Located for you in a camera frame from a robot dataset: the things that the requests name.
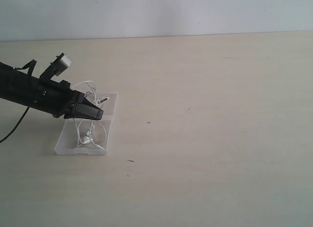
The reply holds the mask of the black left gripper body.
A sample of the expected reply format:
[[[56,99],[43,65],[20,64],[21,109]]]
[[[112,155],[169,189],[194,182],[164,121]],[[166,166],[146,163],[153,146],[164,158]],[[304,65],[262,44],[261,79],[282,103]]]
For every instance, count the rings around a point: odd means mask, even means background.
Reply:
[[[72,90],[67,81],[55,82],[38,79],[35,84],[35,109],[59,118],[83,117],[83,94]]]

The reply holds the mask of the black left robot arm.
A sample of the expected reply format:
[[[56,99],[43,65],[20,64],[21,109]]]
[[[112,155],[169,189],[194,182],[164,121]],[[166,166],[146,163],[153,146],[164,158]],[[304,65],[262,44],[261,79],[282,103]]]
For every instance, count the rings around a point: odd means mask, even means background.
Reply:
[[[0,64],[0,97],[64,119],[101,120],[103,110],[63,80],[43,80]]]

